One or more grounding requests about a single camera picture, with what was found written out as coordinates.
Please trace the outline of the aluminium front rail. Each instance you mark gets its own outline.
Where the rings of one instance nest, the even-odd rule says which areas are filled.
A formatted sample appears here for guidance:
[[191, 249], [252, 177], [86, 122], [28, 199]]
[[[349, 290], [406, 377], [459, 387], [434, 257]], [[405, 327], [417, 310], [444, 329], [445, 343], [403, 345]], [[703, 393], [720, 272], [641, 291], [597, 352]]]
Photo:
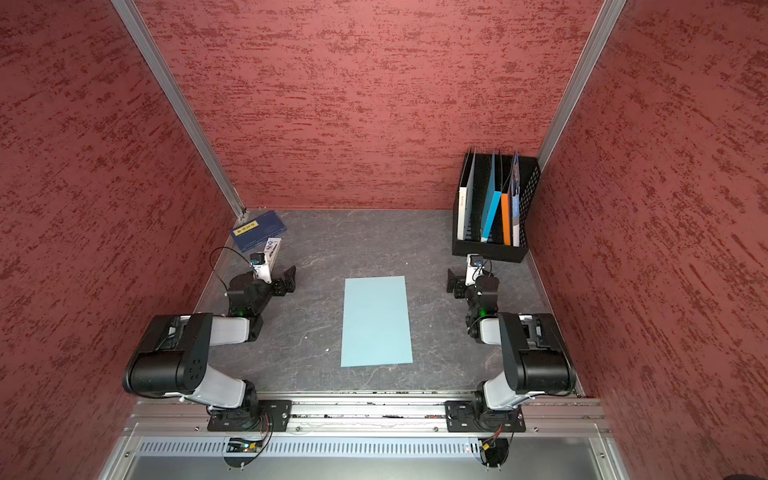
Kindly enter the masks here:
[[105, 479], [624, 479], [597, 399], [539, 396], [522, 433], [452, 433], [446, 401], [467, 392], [264, 393], [290, 400], [285, 432], [209, 432], [208, 411], [142, 400]]

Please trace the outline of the dark blue box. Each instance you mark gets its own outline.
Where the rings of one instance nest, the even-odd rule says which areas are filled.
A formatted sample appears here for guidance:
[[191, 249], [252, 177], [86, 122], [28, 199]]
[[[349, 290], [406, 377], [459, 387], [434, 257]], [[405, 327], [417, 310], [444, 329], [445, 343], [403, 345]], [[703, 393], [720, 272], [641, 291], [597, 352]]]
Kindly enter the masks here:
[[279, 237], [286, 230], [277, 213], [267, 211], [231, 230], [230, 236], [241, 252], [247, 252], [265, 243], [269, 238]]

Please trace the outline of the left aluminium corner post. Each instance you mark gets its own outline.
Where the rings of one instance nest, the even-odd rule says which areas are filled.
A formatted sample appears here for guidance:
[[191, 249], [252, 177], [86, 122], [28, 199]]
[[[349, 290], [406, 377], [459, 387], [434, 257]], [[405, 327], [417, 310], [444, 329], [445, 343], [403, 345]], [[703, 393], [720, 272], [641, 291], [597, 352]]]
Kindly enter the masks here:
[[111, 4], [192, 140], [220, 192], [233, 210], [236, 219], [242, 220], [246, 216], [247, 208], [236, 192], [213, 146], [198, 122], [191, 105], [184, 96], [166, 60], [163, 58], [136, 3], [129, 0], [112, 0]]

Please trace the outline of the white spine book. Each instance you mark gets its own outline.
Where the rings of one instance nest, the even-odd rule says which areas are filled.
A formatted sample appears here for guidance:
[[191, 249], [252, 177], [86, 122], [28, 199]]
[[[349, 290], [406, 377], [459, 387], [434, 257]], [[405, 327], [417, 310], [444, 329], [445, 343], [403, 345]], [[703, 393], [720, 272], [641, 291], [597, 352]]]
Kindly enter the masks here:
[[474, 185], [474, 165], [476, 153], [470, 149], [465, 157], [461, 179], [458, 187], [457, 230], [456, 238], [465, 240], [469, 229], [469, 210], [472, 204], [472, 189]]

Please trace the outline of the light blue rectangular paper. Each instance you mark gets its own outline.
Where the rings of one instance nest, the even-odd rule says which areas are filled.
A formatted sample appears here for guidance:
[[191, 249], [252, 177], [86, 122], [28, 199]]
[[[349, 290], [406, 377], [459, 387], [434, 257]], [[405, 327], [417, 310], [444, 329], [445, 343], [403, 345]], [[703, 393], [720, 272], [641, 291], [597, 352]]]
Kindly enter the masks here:
[[412, 362], [405, 278], [347, 279], [344, 285], [341, 366], [388, 366]]

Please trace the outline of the aluminium corner post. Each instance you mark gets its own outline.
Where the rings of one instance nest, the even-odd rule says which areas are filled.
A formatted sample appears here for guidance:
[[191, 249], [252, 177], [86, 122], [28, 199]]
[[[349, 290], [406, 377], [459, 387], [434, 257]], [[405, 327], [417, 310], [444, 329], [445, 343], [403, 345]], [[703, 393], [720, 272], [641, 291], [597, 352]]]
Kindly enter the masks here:
[[166, 60], [163, 58], [136, 3], [129, 0], [112, 0], [111, 4], [192, 140], [220, 192], [233, 210], [236, 219], [242, 220], [246, 216], [247, 208], [236, 192], [213, 146], [198, 122], [191, 105], [184, 96]]
[[541, 171], [551, 159], [625, 5], [626, 0], [605, 0], [602, 3], [539, 149], [537, 158]]

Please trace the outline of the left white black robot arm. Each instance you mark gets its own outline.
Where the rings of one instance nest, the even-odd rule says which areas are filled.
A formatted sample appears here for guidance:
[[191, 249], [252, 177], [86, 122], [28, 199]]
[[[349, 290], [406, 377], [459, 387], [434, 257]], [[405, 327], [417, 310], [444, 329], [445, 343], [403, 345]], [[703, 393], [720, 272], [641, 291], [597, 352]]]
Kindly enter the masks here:
[[126, 367], [123, 389], [142, 398], [179, 398], [203, 405], [211, 431], [268, 428], [272, 418], [259, 405], [253, 383], [222, 373], [208, 358], [214, 346], [256, 341], [270, 300], [295, 289], [294, 266], [271, 282], [244, 273], [229, 283], [225, 316], [203, 312], [154, 317]]

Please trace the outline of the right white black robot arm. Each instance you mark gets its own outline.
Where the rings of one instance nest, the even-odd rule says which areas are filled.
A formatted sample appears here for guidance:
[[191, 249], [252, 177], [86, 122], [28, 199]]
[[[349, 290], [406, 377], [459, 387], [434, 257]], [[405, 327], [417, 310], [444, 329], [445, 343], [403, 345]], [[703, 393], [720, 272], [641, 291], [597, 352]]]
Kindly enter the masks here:
[[486, 430], [509, 421], [524, 403], [539, 396], [571, 395], [576, 385], [554, 317], [501, 311], [499, 286], [499, 279], [483, 267], [468, 268], [462, 276], [447, 272], [446, 291], [467, 301], [467, 334], [501, 349], [501, 373], [479, 384], [469, 407], [473, 421]]

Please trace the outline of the right aluminium corner post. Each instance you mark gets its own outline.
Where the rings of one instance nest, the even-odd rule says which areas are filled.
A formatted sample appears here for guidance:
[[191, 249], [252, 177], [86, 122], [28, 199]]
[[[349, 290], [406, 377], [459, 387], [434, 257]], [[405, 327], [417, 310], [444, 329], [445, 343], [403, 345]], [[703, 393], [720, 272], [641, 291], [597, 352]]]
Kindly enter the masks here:
[[551, 159], [625, 5], [626, 0], [605, 0], [602, 3], [539, 149], [537, 158], [541, 171]]

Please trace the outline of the teal book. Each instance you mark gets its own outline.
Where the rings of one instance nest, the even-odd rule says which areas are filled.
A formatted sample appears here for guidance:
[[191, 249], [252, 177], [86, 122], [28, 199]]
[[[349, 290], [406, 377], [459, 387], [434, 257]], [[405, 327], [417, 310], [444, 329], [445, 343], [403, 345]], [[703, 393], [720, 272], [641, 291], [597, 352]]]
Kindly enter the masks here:
[[481, 216], [481, 241], [487, 243], [490, 238], [492, 225], [502, 190], [502, 158], [498, 151], [494, 151], [491, 157], [491, 170]]

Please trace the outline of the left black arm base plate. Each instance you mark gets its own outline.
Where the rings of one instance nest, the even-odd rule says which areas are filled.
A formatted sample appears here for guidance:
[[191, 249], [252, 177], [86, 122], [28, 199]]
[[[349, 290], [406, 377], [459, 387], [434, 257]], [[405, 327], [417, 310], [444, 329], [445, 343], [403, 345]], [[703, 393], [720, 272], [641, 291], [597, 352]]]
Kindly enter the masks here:
[[290, 400], [258, 400], [234, 409], [209, 411], [209, 432], [270, 433], [285, 432], [291, 417]]

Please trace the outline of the blue patterned book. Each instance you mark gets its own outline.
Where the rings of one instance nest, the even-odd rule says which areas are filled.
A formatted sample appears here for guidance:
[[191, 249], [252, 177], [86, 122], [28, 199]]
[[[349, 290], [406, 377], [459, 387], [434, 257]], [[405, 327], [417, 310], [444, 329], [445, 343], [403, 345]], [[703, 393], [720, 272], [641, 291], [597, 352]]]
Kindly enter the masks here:
[[520, 160], [515, 152], [512, 160], [511, 175], [511, 210], [512, 210], [512, 246], [520, 247]]

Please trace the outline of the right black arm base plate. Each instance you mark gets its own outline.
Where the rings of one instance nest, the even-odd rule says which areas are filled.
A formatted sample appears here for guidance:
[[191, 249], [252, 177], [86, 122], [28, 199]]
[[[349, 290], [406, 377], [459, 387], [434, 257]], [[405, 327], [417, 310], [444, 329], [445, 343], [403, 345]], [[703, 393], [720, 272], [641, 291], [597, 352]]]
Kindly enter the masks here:
[[452, 433], [522, 433], [526, 425], [522, 410], [491, 410], [476, 402], [446, 401], [446, 425]]

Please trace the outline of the orange book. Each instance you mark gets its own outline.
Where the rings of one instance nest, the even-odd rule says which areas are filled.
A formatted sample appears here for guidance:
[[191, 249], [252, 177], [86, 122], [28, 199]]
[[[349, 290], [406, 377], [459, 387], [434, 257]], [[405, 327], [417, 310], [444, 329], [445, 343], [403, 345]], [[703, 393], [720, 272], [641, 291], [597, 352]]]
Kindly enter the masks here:
[[512, 245], [510, 201], [511, 201], [511, 180], [507, 179], [502, 187], [502, 195], [500, 199], [503, 243], [506, 246]]

